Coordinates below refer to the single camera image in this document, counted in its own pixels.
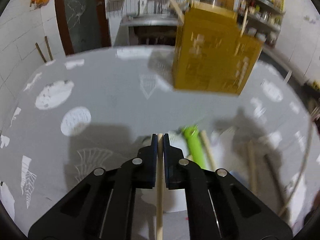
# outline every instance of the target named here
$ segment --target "brown door frame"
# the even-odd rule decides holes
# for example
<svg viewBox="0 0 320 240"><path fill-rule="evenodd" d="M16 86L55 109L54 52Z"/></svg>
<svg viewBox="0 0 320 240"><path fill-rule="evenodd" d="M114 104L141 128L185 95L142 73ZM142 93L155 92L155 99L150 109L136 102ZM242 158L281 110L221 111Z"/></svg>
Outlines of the brown door frame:
<svg viewBox="0 0 320 240"><path fill-rule="evenodd" d="M57 24L59 29L59 34L62 42L62 46L66 56L74 54L72 42L70 39L69 28L66 18L66 13L64 10L64 0L54 0Z"/></svg>
<svg viewBox="0 0 320 240"><path fill-rule="evenodd" d="M97 16L98 22L100 25L100 33L101 33L101 46L102 47L111 47L111 39L110 39L110 29L109 29L109 19L106 17L106 6L105 0L97 0Z"/></svg>

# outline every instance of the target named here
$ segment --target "yellow cardboard box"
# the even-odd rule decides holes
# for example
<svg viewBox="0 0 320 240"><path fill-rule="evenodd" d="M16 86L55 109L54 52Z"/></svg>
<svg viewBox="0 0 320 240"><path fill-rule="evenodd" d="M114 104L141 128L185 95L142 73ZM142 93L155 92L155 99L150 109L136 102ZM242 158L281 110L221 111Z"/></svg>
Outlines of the yellow cardboard box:
<svg viewBox="0 0 320 240"><path fill-rule="evenodd" d="M240 37L237 13L193 2L178 26L172 74L176 89L239 95L256 63L262 42Z"/></svg>

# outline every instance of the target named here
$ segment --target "wall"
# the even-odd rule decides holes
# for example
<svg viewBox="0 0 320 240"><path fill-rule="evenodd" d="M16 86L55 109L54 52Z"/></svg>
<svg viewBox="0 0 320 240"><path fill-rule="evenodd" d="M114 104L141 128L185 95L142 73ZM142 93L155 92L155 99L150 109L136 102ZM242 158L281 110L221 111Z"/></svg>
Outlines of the wall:
<svg viewBox="0 0 320 240"><path fill-rule="evenodd" d="M43 60L37 42L49 60L44 42L48 36L53 58L64 57L55 17L54 0L40 9L30 0L10 0L0 16L0 130L20 90Z"/></svg>
<svg viewBox="0 0 320 240"><path fill-rule="evenodd" d="M275 51L300 75L320 79L319 13L311 0L285 0L285 10Z"/></svg>

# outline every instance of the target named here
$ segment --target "metal screw head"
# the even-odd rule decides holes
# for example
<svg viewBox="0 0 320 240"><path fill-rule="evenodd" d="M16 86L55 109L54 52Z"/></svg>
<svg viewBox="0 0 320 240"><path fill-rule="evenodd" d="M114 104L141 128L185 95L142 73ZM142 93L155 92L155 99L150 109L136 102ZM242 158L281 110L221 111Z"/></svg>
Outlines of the metal screw head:
<svg viewBox="0 0 320 240"><path fill-rule="evenodd" d="M142 159L140 159L140 158L134 158L134 159L132 160L132 163L135 164L135 165L139 165L139 164L142 163Z"/></svg>
<svg viewBox="0 0 320 240"><path fill-rule="evenodd" d="M221 177L224 177L228 174L228 172L225 169L218 169L217 174Z"/></svg>
<svg viewBox="0 0 320 240"><path fill-rule="evenodd" d="M104 173L104 170L102 168L97 168L94 170L93 174L96 176L100 176Z"/></svg>
<svg viewBox="0 0 320 240"><path fill-rule="evenodd" d="M180 159L179 164L185 166L189 164L189 161L187 159Z"/></svg>

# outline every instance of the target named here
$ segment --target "white oval print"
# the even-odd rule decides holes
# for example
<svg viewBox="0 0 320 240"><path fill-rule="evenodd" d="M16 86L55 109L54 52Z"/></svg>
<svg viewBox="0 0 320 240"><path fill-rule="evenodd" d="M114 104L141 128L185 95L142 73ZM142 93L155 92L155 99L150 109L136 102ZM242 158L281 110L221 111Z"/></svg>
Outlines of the white oval print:
<svg viewBox="0 0 320 240"><path fill-rule="evenodd" d="M36 98L36 108L49 110L63 104L71 95L74 85L70 80L59 80L46 85Z"/></svg>
<svg viewBox="0 0 320 240"><path fill-rule="evenodd" d="M83 106L71 109L61 122L61 132L65 136L75 136L84 131L91 122L90 111Z"/></svg>
<svg viewBox="0 0 320 240"><path fill-rule="evenodd" d="M281 102L283 100L282 91L272 82L264 79L261 86L266 97L272 102Z"/></svg>

